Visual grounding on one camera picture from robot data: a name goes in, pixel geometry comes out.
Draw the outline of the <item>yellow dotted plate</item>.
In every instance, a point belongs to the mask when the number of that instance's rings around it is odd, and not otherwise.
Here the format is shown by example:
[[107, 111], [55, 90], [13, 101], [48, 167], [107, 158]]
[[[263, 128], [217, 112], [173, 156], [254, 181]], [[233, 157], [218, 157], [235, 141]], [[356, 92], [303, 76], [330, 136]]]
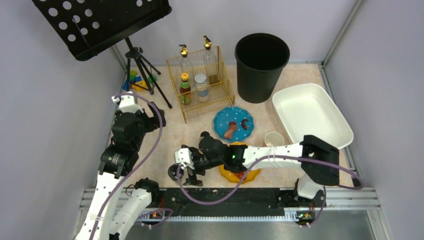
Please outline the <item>yellow dotted plate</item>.
[[[229, 144], [228, 145], [228, 147], [230, 148], [230, 153], [232, 153], [233, 152], [233, 150], [232, 150], [232, 148], [233, 148], [233, 146], [247, 146], [247, 144], [245, 143], [245, 142], [233, 142], [232, 144]], [[229, 171], [229, 170], [226, 170], [225, 168], [224, 168], [224, 165], [222, 164], [222, 165], [220, 165], [219, 167], [218, 167], [218, 169], [219, 169], [219, 173], [220, 173], [220, 175], [223, 177], [223, 178], [225, 178], [227, 181], [229, 181], [230, 183], [238, 183], [239, 181], [240, 181], [240, 179], [238, 179], [237, 177], [235, 177], [234, 175], [233, 175], [233, 173], [234, 172], [232, 172], [232, 171]], [[246, 180], [243, 180], [243, 182], [242, 182], [242, 185], [243, 184], [246, 184], [246, 183], [249, 183], [249, 182], [252, 182], [252, 181], [254, 181], [255, 180], [255, 178], [259, 175], [261, 173], [261, 170], [260, 169], [256, 169], [256, 170], [251, 170], [248, 174], [247, 174], [247, 179]]]

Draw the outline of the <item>black cap spice bottle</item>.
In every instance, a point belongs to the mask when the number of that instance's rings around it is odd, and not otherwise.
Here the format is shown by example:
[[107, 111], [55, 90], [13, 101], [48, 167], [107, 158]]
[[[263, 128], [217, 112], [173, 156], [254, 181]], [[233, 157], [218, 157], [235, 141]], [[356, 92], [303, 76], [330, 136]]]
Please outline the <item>black cap spice bottle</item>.
[[203, 131], [201, 134], [200, 134], [200, 137], [201, 138], [205, 138], [205, 137], [209, 137], [210, 136], [210, 133], [208, 132], [208, 131]]

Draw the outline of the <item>clear bottle gold pump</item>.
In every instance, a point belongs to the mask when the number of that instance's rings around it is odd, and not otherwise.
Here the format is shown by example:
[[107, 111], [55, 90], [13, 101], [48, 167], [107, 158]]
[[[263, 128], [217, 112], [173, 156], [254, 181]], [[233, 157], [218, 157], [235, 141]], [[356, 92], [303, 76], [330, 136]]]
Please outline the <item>clear bottle gold pump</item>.
[[203, 36], [203, 39], [203, 46], [205, 48], [203, 62], [205, 65], [209, 84], [213, 85], [219, 82], [218, 60], [215, 53], [212, 51], [211, 40], [206, 35]]
[[192, 88], [195, 87], [195, 74], [194, 74], [194, 68], [191, 59], [189, 58], [189, 51], [187, 49], [187, 46], [185, 44], [180, 44], [180, 67], [182, 73], [187, 73], [189, 76], [189, 82], [190, 86]]

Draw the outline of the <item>blue toy block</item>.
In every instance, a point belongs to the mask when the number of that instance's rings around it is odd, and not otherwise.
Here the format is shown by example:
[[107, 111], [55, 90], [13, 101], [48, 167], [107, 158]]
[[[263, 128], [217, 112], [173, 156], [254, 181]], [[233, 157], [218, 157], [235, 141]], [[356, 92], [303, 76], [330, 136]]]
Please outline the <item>blue toy block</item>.
[[141, 80], [142, 80], [142, 78], [141, 78], [139, 75], [138, 75], [138, 76], [136, 76], [135, 82], [129, 82], [129, 83], [128, 83], [128, 79], [126, 79], [126, 80], [124, 81], [123, 85], [122, 85], [122, 90], [123, 90], [123, 91], [129, 91], [130, 89], [132, 89], [132, 90], [133, 90], [132, 85], [133, 85], [134, 83], [136, 83], [136, 82], [141, 81]]

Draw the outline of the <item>silver lid shaker jar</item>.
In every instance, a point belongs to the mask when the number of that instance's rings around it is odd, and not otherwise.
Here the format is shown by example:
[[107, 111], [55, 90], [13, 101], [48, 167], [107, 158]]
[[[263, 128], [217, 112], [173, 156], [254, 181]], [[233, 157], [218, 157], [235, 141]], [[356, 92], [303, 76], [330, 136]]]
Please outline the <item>silver lid shaker jar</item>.
[[199, 73], [194, 76], [195, 88], [201, 102], [206, 102], [209, 99], [209, 84], [208, 78], [204, 73]]

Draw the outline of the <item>blue dotted plate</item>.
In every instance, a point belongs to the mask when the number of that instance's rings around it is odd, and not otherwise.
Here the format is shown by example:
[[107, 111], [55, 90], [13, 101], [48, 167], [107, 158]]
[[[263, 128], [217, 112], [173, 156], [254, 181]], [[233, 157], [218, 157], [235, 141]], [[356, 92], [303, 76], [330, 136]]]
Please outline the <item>blue dotted plate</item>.
[[216, 113], [212, 126], [221, 140], [229, 143], [243, 142], [252, 135], [255, 121], [246, 109], [230, 106]]

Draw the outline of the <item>yellow cap sauce bottle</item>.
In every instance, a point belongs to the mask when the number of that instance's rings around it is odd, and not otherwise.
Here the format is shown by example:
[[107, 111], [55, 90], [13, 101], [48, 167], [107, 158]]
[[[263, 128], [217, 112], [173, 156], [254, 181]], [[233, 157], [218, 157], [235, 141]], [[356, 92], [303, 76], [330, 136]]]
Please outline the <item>yellow cap sauce bottle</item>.
[[191, 85], [190, 85], [190, 76], [187, 72], [183, 72], [180, 76], [180, 102], [183, 105], [188, 105], [191, 103]]

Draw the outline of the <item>curved dark sausage piece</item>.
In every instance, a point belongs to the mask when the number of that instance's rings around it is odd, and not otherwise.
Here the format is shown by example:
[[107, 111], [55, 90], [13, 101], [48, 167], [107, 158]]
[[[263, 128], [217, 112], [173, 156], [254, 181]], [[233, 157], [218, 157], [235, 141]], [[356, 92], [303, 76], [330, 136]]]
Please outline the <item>curved dark sausage piece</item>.
[[241, 121], [241, 127], [246, 131], [249, 129], [249, 125], [247, 124], [248, 122], [249, 122], [249, 120], [247, 118], [244, 118]]

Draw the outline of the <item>black lid grinder jar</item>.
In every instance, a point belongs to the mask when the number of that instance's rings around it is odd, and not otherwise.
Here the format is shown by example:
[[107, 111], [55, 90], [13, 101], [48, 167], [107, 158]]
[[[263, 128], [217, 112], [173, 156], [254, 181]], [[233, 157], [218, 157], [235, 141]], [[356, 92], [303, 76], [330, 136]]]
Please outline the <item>black lid grinder jar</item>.
[[174, 181], [174, 182], [178, 182], [178, 178], [182, 179], [184, 176], [184, 170], [182, 168], [179, 168], [178, 164], [172, 164], [168, 170], [167, 170], [167, 174], [169, 176], [169, 178]]

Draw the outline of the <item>yellow toy block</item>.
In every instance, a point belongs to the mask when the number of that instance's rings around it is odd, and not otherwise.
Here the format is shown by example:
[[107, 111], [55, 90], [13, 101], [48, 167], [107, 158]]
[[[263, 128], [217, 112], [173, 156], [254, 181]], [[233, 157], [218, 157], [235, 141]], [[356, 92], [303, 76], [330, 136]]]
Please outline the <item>yellow toy block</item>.
[[147, 87], [147, 85], [146, 85], [146, 83], [145, 83], [145, 81], [144, 81], [144, 80], [141, 80], [141, 81], [137, 81], [137, 82], [135, 82], [135, 83], [132, 85], [132, 88], [133, 88], [135, 91], [148, 90], [148, 87]]

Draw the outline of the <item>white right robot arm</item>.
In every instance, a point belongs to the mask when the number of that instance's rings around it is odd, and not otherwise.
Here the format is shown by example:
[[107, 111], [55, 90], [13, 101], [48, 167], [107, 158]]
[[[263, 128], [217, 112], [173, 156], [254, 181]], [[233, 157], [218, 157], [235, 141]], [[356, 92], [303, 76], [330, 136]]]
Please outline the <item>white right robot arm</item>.
[[299, 197], [313, 199], [323, 187], [340, 183], [339, 149], [314, 135], [304, 135], [299, 143], [280, 146], [224, 144], [201, 134], [198, 148], [182, 145], [174, 153], [175, 163], [194, 175], [222, 166], [232, 173], [259, 169], [291, 168], [304, 171], [295, 184]]

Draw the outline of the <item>pink mug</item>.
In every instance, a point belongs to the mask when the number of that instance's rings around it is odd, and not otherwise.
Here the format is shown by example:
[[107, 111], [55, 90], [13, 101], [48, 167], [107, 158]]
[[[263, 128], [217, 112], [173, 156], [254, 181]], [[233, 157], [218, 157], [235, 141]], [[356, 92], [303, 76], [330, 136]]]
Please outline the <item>pink mug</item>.
[[285, 139], [280, 133], [271, 131], [264, 136], [263, 144], [265, 147], [283, 146], [285, 144]]

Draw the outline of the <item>aluminium frame rail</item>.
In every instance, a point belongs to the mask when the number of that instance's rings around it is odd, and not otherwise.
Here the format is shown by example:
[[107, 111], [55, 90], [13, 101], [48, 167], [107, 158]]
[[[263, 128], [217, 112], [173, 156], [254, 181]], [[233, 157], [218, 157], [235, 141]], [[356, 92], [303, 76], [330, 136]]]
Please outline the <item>aluminium frame rail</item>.
[[319, 192], [311, 203], [294, 200], [292, 188], [240, 188], [230, 198], [216, 205], [201, 205], [189, 200], [178, 187], [162, 188], [159, 196], [142, 211], [144, 222], [158, 222], [166, 216], [170, 222], [298, 222], [311, 221], [319, 210], [367, 211], [378, 210], [381, 204], [373, 188], [349, 190], [328, 187]]

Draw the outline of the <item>black tripod stand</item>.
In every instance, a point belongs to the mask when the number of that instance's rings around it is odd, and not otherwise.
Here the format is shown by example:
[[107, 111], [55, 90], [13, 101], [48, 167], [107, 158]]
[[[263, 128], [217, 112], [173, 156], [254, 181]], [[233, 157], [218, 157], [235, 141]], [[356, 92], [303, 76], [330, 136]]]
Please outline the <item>black tripod stand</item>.
[[147, 85], [148, 90], [145, 90], [145, 91], [149, 92], [150, 95], [153, 95], [155, 92], [155, 89], [158, 90], [160, 95], [166, 102], [167, 107], [169, 109], [172, 109], [173, 108], [172, 104], [170, 103], [168, 98], [165, 96], [162, 89], [159, 87], [157, 81], [153, 82], [153, 84], [150, 84], [148, 82], [148, 76], [151, 76], [152, 73], [146, 65], [149, 65], [158, 75], [161, 75], [161, 72], [143, 56], [143, 50], [141, 47], [134, 47], [129, 37], [126, 37], [124, 40], [126, 45], [129, 48], [129, 51], [125, 53], [125, 57], [127, 59], [126, 74], [127, 74], [128, 83], [130, 83], [131, 63], [132, 61], [134, 61], [139, 70], [139, 73], [141, 74], [142, 80], [144, 80]]

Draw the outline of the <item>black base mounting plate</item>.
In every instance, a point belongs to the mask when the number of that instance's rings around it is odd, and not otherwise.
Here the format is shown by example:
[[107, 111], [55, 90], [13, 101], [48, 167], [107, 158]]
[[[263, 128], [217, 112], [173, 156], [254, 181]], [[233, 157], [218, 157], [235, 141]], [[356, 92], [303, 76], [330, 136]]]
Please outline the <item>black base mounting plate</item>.
[[202, 205], [188, 199], [180, 188], [164, 188], [153, 197], [151, 208], [172, 209], [174, 217], [283, 217], [290, 208], [309, 213], [323, 206], [324, 192], [313, 199], [297, 196], [292, 188], [239, 188], [228, 199]]

